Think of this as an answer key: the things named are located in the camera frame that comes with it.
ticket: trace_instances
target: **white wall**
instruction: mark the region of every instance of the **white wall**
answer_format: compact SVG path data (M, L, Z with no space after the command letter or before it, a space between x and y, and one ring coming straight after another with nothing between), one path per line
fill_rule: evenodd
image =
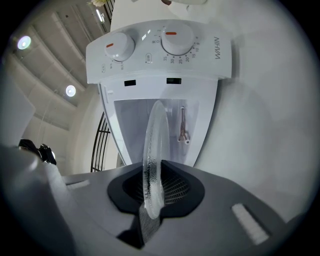
M117 167L118 150L114 139L111 134L109 134L107 139L107 146L105 149L104 160L103 160L103 170L110 170Z
M161 0L115 1L111 31L122 27L154 20L178 19Z
M223 1L213 20L233 33L235 72L221 84L195 167L237 182L288 221L319 185L319 70L293 20L269 1L244 2Z
M35 108L0 66L0 143L18 146Z
M91 171L91 158L95 137L103 106L98 94L97 85L89 85L75 111L67 142L67 173L82 174ZM111 136L107 141L105 152L105 169L113 169L117 165L117 152Z
M31 140L37 148L46 144L54 152L56 166L61 175L66 175L66 154L69 132L33 116L22 136Z
M68 129L75 107L62 103L62 97L56 97L46 85L36 82L34 76L30 75L27 69L23 68L23 64L13 56L13 54L6 56L5 71L34 106L35 114L41 117L45 115L46 119L50 119L59 127Z

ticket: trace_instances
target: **gray plastic surface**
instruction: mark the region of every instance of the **gray plastic surface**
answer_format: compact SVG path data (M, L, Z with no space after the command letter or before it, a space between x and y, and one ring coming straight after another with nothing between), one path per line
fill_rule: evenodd
M0 147L0 156L1 166L7 167L2 169L1 187L12 212L34 239L57 254L250 255L271 241L253 245L231 211L238 203L247 207L270 240L286 227L271 208L236 183L169 162L198 178L205 196L186 217L165 218L138 250L116 238L130 228L133 215L119 212L107 194L109 182L135 169L135 164L61 177L55 165L43 164L29 152ZM83 181L82 186L69 186Z

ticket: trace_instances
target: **transparent lid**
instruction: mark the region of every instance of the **transparent lid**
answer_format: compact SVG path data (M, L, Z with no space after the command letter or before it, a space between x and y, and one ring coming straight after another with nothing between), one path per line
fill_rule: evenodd
M170 155L169 124L161 101L156 101L150 113L143 150L143 197L151 219L159 217L164 207L161 185L161 161Z

